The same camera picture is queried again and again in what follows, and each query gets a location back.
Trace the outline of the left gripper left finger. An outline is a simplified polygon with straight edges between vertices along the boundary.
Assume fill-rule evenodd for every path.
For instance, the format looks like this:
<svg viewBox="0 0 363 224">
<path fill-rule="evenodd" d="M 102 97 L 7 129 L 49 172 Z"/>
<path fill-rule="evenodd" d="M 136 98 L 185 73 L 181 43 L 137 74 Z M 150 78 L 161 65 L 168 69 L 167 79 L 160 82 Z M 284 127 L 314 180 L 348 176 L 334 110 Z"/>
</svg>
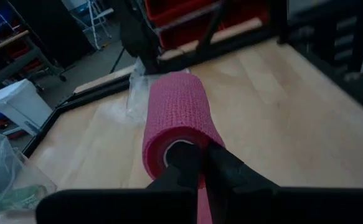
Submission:
<svg viewBox="0 0 363 224">
<path fill-rule="evenodd" d="M 197 190 L 201 170 L 201 150 L 194 144 L 177 142 L 165 153 L 168 166 L 147 189 Z"/>
</svg>

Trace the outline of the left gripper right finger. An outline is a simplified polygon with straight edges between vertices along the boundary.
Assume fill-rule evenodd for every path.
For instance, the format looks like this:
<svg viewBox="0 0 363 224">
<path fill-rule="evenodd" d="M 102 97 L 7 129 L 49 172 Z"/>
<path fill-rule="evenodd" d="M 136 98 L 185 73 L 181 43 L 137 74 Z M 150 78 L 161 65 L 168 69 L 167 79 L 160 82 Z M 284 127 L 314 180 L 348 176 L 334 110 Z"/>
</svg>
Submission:
<svg viewBox="0 0 363 224">
<path fill-rule="evenodd" d="M 279 187 L 216 142 L 207 146 L 204 175 L 208 189 L 262 190 Z"/>
</svg>

